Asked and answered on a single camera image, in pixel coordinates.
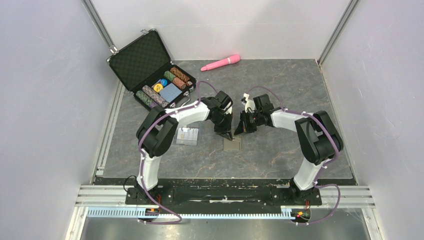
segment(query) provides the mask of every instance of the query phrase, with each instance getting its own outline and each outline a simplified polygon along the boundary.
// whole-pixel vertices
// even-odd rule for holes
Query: wire
[[[146,193],[146,195],[147,195],[147,197],[153,202],[153,203],[155,203],[156,205],[158,205],[160,208],[162,208],[163,210],[165,210],[165,211],[167,211],[168,213],[170,213],[170,214],[173,214],[173,215],[175,215],[177,218],[179,218],[178,220],[175,220],[175,221],[162,221],[162,222],[147,222],[147,221],[144,221],[144,223],[145,224],[151,224],[151,225],[168,225],[168,224],[178,224],[178,223],[180,223],[182,220],[183,220],[183,218],[179,215],[179,214],[177,214],[177,213],[175,213],[175,212],[173,212],[172,210],[170,210],[170,209],[168,209],[168,208],[166,208],[165,206],[163,206],[162,204],[160,204],[159,202],[157,202],[150,194],[149,194],[149,191],[147,190],[147,188],[146,188],[146,184],[145,184],[145,181],[144,181],[144,178],[143,178],[143,170],[144,170],[144,166],[145,166],[145,158],[146,158],[146,154],[144,153],[144,151],[142,150],[142,146],[143,146],[143,142],[144,142],[144,140],[146,139],[146,137],[147,137],[147,135],[150,133],[150,131],[152,131],[152,129],[160,122],[160,121],[162,121],[163,119],[165,119],[166,117],[168,117],[168,116],[170,116],[170,115],[172,115],[172,114],[174,114],[175,112],[177,112],[177,111],[179,111],[179,112],[181,112],[181,111],[184,111],[184,110],[188,110],[188,109],[192,109],[192,108],[196,108],[200,103],[201,103],[201,90],[200,90],[200,83],[205,83],[205,84],[207,84],[207,85],[209,85],[209,86],[211,86],[212,87],[212,89],[216,92],[216,93],[218,93],[218,91],[216,90],[216,88],[214,87],[214,86],[212,86],[212,84],[210,84],[209,82],[206,82],[206,81],[197,81],[197,83],[196,83],[196,86],[197,86],[197,97],[198,97],[198,100],[197,100],[197,102],[194,104],[194,105],[189,105],[189,106],[186,106],[186,107],[183,107],[183,108],[181,108],[181,109],[178,109],[178,110],[174,110],[174,111],[171,111],[171,112],[169,112],[169,113],[167,113],[167,114],[165,114],[165,115],[163,115],[163,116],[161,116],[161,117],[159,117],[148,129],[147,129],[147,131],[144,133],[144,135],[141,137],[141,139],[140,139],[140,141],[138,142],[138,151],[140,152],[140,154],[141,154],[141,161],[140,161],[140,168],[139,168],[139,175],[140,175],[140,178],[141,178],[141,180],[140,180],[140,182],[141,182],[141,185],[142,185],[142,188],[143,188],[143,190],[144,190],[144,192]]]
[[[265,90],[268,90],[270,93],[272,93],[278,99],[278,101],[279,101],[279,103],[281,105],[281,108],[286,113],[291,113],[291,114],[296,114],[296,115],[301,115],[301,116],[306,116],[306,117],[311,118],[322,129],[322,132],[325,134],[325,136],[329,140],[332,148],[334,149],[334,157],[331,160],[329,160],[329,161],[325,162],[324,164],[322,164],[322,167],[319,169],[318,173],[316,174],[315,178],[312,181],[312,185],[313,185],[314,188],[317,188],[317,189],[323,189],[323,188],[327,188],[327,187],[335,187],[337,189],[337,192],[338,192],[337,201],[335,203],[334,208],[331,210],[331,212],[327,216],[325,216],[325,217],[323,217],[321,219],[315,220],[315,221],[311,221],[311,222],[308,222],[308,223],[299,223],[299,224],[300,225],[317,224],[317,223],[320,223],[320,222],[328,219],[329,217],[331,217],[336,212],[337,207],[339,206],[340,198],[342,197],[342,194],[340,192],[339,186],[337,186],[334,183],[326,184],[326,185],[321,185],[321,186],[318,186],[316,183],[317,183],[317,180],[318,180],[319,176],[321,175],[321,172],[322,172],[323,168],[325,168],[328,164],[336,161],[339,158],[340,152],[339,152],[339,149],[336,146],[336,143],[334,142],[333,138],[331,137],[331,135],[329,134],[329,132],[327,131],[327,129],[324,127],[324,125],[316,117],[314,117],[314,116],[312,116],[312,115],[310,115],[310,114],[308,114],[306,112],[299,112],[299,111],[294,111],[294,110],[287,109],[286,107],[284,107],[283,101],[280,99],[280,97],[274,91],[272,91],[271,89],[269,89],[269,88],[267,88],[265,86],[254,86],[251,89],[249,89],[249,91],[247,91],[247,93],[249,93],[252,89],[255,89],[255,88],[265,89]]]
[[[128,190],[125,189],[125,185],[127,184],[128,179],[130,179],[131,177],[134,177],[135,178],[135,181],[137,181],[137,176],[136,175],[131,175],[131,176],[127,177],[125,179],[125,181],[123,181],[123,189],[125,190],[126,193],[128,193]]]

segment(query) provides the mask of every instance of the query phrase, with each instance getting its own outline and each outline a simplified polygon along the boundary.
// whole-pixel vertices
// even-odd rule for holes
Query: gray marble surface
[[[253,86],[273,89],[283,99],[285,107],[298,111],[325,110],[335,122],[327,90],[320,70],[313,59],[242,60],[211,71],[200,68],[210,60],[177,61],[176,64],[196,77],[223,90],[234,101],[233,130],[239,123],[244,106],[240,99]],[[201,84],[202,96],[214,96],[214,91]],[[250,96],[267,93],[253,89]],[[277,99],[270,96],[275,107]],[[144,109],[126,91],[119,110],[103,177],[126,178],[136,175],[140,164],[136,131],[147,116]],[[240,152],[224,152],[223,138],[214,133],[210,121],[197,124],[201,139],[197,146],[172,144],[163,155],[159,178],[292,178],[302,163],[302,152],[297,134],[286,129],[267,126],[257,132],[242,134]],[[323,178],[352,178],[344,151],[341,158],[328,166]]]

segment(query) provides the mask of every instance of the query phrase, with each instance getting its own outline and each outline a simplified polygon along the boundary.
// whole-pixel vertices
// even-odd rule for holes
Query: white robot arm
[[[245,108],[240,114],[240,123],[234,135],[253,133],[260,125],[296,132],[304,157],[299,171],[290,181],[292,197],[303,197],[304,194],[311,192],[314,188],[313,181],[320,169],[335,155],[330,141],[324,134],[320,134],[321,128],[307,116],[286,112],[281,107],[274,108],[266,94],[250,100],[249,95],[245,93],[241,102]],[[318,111],[309,114],[324,125],[338,150],[341,151],[343,141],[327,112]]]

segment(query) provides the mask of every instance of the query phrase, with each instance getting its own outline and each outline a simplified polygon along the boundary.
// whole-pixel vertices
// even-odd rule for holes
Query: poker chip case
[[[107,63],[125,88],[131,91],[134,98],[147,110],[150,110],[150,107],[137,97],[136,93],[146,85],[153,89],[154,85],[163,79],[168,80],[167,85],[172,85],[172,79],[167,79],[165,72],[176,67],[187,76],[185,78],[187,86],[184,89],[178,88],[181,93],[165,106],[165,108],[175,108],[176,104],[188,94],[187,92],[194,90],[196,79],[172,62],[156,29],[141,32],[142,36],[122,49],[111,50],[113,55],[107,59]]]

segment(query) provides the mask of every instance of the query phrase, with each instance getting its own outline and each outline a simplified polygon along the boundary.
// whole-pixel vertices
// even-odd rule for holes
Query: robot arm
[[[330,141],[324,134],[320,134],[322,129],[307,116],[286,112],[281,107],[274,108],[266,94],[250,100],[249,95],[245,93],[241,102],[245,105],[245,109],[240,114],[240,123],[234,135],[253,133],[260,125],[297,132],[304,157],[299,171],[290,181],[291,197],[302,198],[310,193],[314,188],[313,180],[319,170],[335,155]],[[324,125],[338,150],[341,151],[343,149],[342,138],[328,113],[318,111],[310,113],[310,115]]]
[[[215,124],[214,131],[216,134],[229,140],[233,139],[231,133],[233,101],[227,94],[220,91],[215,97],[203,97],[200,104],[196,104],[197,101],[184,107],[172,109],[163,109],[160,106],[156,106],[150,110],[138,129],[136,137],[140,141],[147,129],[158,118],[174,112],[159,122],[158,125],[161,125],[161,129],[153,128],[142,143],[141,150],[144,152],[145,159],[143,171],[139,172],[137,182],[142,186],[143,177],[147,191],[158,184],[158,171],[162,155],[170,148],[178,128],[199,121],[211,120]],[[193,106],[193,108],[179,111],[189,106]]]

